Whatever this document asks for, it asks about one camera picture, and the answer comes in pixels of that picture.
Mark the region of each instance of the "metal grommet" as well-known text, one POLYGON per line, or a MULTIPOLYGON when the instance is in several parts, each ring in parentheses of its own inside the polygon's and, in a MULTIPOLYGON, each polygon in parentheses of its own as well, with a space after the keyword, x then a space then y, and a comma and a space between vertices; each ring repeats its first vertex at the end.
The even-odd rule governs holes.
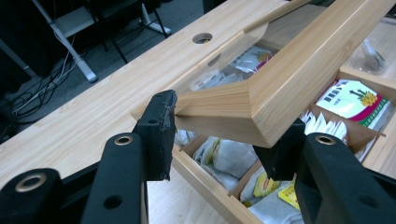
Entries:
POLYGON ((17 192, 27 192, 40 187, 46 180, 47 176, 44 173, 28 175, 17 184, 15 190, 17 192))
POLYGON ((118 137, 114 143, 118 146, 125 146, 132 143, 132 141, 134 141, 134 139, 131 136, 124 135, 118 137))
POLYGON ((326 135, 317 135, 315 136, 315 139, 317 139, 318 142, 320 142, 321 144, 324 145, 334 145, 335 144, 335 140, 329 136, 326 135))

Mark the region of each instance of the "wooden workbench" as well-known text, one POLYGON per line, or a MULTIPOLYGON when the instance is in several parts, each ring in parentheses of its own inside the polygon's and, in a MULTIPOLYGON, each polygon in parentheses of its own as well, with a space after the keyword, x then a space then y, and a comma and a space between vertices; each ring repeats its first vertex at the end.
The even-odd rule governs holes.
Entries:
MULTIPOLYGON (((99 161, 106 140, 114 134, 130 132, 153 94, 178 87, 180 80, 191 71, 204 66, 205 59, 213 56, 212 52, 227 44, 246 24, 253 23, 283 4, 285 1, 279 0, 255 0, 248 4, 229 0, 17 134, 0 146, 0 186, 4 186, 13 176, 30 169, 51 167, 66 177, 99 161), (193 37, 201 33, 213 35, 210 44, 192 42, 193 37)), ((372 35, 384 36, 384 33, 389 32, 389 36, 395 36, 390 33, 396 30, 394 25, 384 23, 380 26, 387 27, 378 28, 372 35)), ((389 45, 396 46, 395 40, 387 40, 393 41, 389 45)), ((386 58, 394 59, 392 52, 395 50, 384 50, 386 58)), ((367 79, 396 87, 396 63, 394 60, 389 61, 389 68, 393 70, 367 79)), ((341 71, 348 69, 350 66, 346 63, 341 71)), ((393 103, 396 101, 395 97, 390 100, 393 103)), ((386 134, 394 136, 395 127, 396 120, 393 119, 385 130, 386 134)), ((396 137, 392 141, 388 141, 388 138, 378 140, 392 158, 396 158, 394 139, 396 137)), ((396 177, 393 159, 380 155, 376 157, 380 159, 371 159, 366 164, 381 173, 396 177)), ((148 196, 152 223, 225 222, 220 213, 174 169, 170 182, 148 183, 148 196)))

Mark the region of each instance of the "gray floor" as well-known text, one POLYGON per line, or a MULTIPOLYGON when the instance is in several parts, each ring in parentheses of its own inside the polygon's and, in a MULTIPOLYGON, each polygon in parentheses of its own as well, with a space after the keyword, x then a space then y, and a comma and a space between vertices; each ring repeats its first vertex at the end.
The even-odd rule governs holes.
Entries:
MULTIPOLYGON (((202 0, 173 0, 169 3, 162 3, 161 7, 157 9, 160 14, 160 17, 163 21, 165 27, 168 27, 172 30, 172 33, 176 33, 181 30, 186 25, 200 18, 203 12, 202 0)), ((117 38, 121 38, 123 35, 127 35, 128 32, 131 32, 136 26, 138 26, 138 21, 132 21, 128 27, 122 31, 122 33, 118 34, 117 38)), ((140 54, 144 53, 146 50, 154 47, 155 45, 161 43, 164 40, 164 36, 156 33, 152 30, 144 30, 142 33, 137 35, 135 38, 132 38, 121 45, 121 49, 126 55, 128 61, 133 60, 140 54)), ((91 67, 93 72, 98 76, 99 80, 95 83, 88 82, 82 73, 79 71, 77 67, 74 67, 70 72, 67 78, 60 79, 57 83, 59 85, 51 96, 49 102, 40 107, 34 114, 19 119, 21 122, 32 121, 36 119, 40 119, 48 115, 53 110, 67 103, 74 97, 78 96, 88 88, 92 87, 96 83, 100 82, 102 79, 112 74, 114 71, 118 70, 122 66, 124 66, 124 62, 120 58, 120 55, 115 51, 115 48, 109 41, 107 41, 107 46, 109 47, 109 51, 106 52, 102 44, 97 44, 90 48, 81 50, 79 53, 86 61, 86 63, 91 67)), ((55 68, 59 68, 62 66, 63 62, 59 62, 54 66, 55 68)), ((5 98, 8 100, 12 100, 16 96, 25 92, 26 90, 30 90, 30 92, 37 92, 41 89, 38 88, 38 85, 35 85, 40 81, 39 77, 33 78, 28 83, 25 83, 21 89, 13 94, 6 94, 5 98)), ((23 109, 21 109, 21 113, 23 111, 27 111, 30 107, 38 105, 39 102, 33 101, 23 109)), ((18 132, 27 128, 29 124, 20 125, 18 132)))

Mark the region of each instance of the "chair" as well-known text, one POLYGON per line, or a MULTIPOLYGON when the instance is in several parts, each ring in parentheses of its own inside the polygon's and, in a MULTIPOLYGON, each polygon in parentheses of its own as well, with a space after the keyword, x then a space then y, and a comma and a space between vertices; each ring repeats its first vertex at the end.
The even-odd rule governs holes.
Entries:
POLYGON ((152 23, 158 22, 161 27, 161 31, 165 38, 168 37, 167 33, 165 32, 165 29, 163 27, 163 23, 161 22, 160 16, 158 15, 157 10, 155 7, 150 8, 156 17, 156 20, 150 21, 149 23, 145 23, 145 18, 143 15, 144 12, 146 12, 146 2, 149 3, 149 1, 143 1, 143 0, 85 0, 86 2, 86 8, 91 12, 93 21, 97 27, 98 30, 102 31, 102 34, 104 34, 107 38, 110 39, 111 43, 114 45, 116 48, 117 52, 121 56, 121 58, 124 60, 125 63, 128 63, 128 61, 125 58, 125 55, 122 53, 119 47, 119 43, 117 43, 114 39, 113 34, 111 34, 109 30, 109 23, 116 18, 119 18, 123 15, 129 15, 133 16, 132 19, 136 19, 136 13, 139 14, 140 20, 142 21, 142 27, 134 32, 131 33, 131 35, 136 34, 136 32, 141 31, 142 29, 145 29, 146 27, 149 27, 152 23))

